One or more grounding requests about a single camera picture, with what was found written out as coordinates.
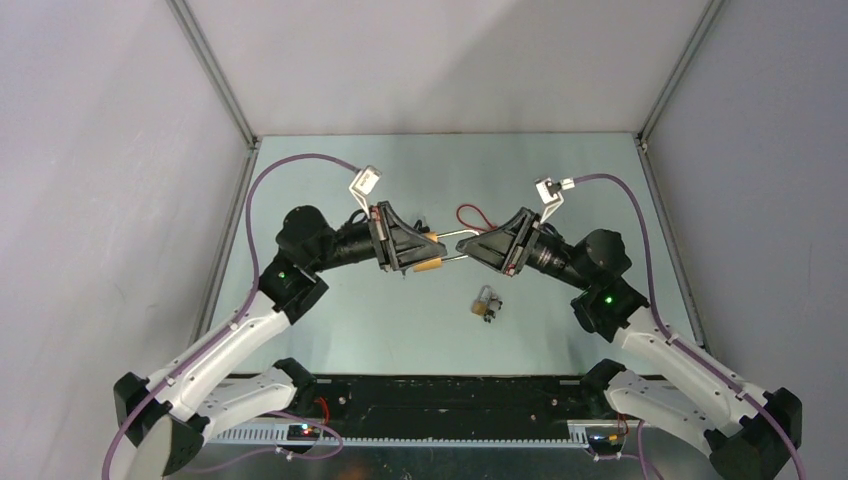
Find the large brass padlock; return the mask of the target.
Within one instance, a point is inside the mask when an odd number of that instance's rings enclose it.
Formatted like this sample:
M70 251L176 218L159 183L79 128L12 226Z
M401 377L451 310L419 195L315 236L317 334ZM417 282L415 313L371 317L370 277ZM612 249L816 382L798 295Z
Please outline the large brass padlock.
M416 263L412 267L412 271L414 273L422 273L430 270L435 270L442 268L445 264L458 262L462 260L466 260L469 258L467 254L459 253L456 255L449 255L448 248L441 243L441 240L444 238L451 237L469 237L469 236L478 236L480 231L474 229L459 229L448 232L436 233L430 232L426 233L425 237L430 240L432 243L436 245L436 253L428 257L426 260L423 260L419 263Z

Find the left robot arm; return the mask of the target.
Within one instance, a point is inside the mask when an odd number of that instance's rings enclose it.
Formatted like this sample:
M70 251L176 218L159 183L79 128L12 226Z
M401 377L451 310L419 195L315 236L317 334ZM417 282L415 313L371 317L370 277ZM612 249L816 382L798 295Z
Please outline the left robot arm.
M131 479L163 479L186 467L219 433L271 412L304 416L318 404L315 377L293 358L227 383L243 360L316 305L328 285L320 273L376 260L404 272L444 256L434 233L401 220L380 202L359 222L333 228L311 205L291 210L276 236L272 261L254 272L245 303L168 366L114 385L118 419L136 454Z

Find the small brass padlock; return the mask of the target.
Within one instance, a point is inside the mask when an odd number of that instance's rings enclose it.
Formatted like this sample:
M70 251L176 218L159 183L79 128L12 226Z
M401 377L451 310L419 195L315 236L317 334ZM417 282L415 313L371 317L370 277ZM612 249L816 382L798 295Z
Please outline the small brass padlock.
M483 285L471 306L474 315L484 317L489 310L489 304L494 290L490 285Z

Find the small padlock keys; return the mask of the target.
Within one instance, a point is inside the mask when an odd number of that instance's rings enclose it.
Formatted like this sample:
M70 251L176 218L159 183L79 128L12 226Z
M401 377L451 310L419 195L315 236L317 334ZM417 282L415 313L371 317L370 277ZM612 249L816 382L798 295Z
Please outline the small padlock keys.
M482 318L486 323L491 323L496 317L498 312L502 308L502 301L499 298L490 298L489 301L484 305L482 311Z

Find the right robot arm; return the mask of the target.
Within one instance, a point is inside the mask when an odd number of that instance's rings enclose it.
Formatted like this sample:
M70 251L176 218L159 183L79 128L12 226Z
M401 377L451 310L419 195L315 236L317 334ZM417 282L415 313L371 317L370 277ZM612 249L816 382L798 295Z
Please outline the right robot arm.
M619 233L597 229L570 245L523 208L457 249L506 276L529 267L579 289L570 305L580 326L648 361L672 386L653 387L604 359L582 379L581 402L591 416L636 417L698 450L724 479L773 479L799 461L800 399L744 380L662 321L623 278L632 262Z

